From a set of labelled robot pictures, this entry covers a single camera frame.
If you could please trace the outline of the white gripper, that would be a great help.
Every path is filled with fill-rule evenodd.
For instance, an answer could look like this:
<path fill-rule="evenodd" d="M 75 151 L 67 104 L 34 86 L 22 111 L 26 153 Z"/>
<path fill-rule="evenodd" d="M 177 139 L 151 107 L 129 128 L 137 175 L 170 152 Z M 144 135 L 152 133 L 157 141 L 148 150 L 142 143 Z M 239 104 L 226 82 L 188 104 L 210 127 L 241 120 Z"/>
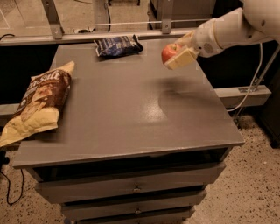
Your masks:
<path fill-rule="evenodd" d="M 220 54 L 223 49 L 215 37 L 216 18 L 210 19 L 201 24 L 195 31 L 190 31 L 183 37 L 177 39 L 175 43 L 180 46 L 193 48 L 182 48 L 179 51 L 168 55 L 164 65 L 171 70 L 193 63 L 198 56 L 210 58 Z"/>

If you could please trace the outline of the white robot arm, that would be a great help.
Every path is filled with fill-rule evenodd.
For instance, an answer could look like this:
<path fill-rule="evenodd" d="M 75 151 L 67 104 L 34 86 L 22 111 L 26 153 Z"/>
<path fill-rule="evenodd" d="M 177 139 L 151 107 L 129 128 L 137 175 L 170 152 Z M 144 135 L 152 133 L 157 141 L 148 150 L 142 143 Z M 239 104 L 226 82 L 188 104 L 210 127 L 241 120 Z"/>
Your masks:
<path fill-rule="evenodd" d="M 250 46 L 275 40 L 280 43 L 280 0 L 243 0 L 243 7 L 212 18 L 162 51 L 171 70 L 199 56 L 210 58 L 232 46 Z"/>

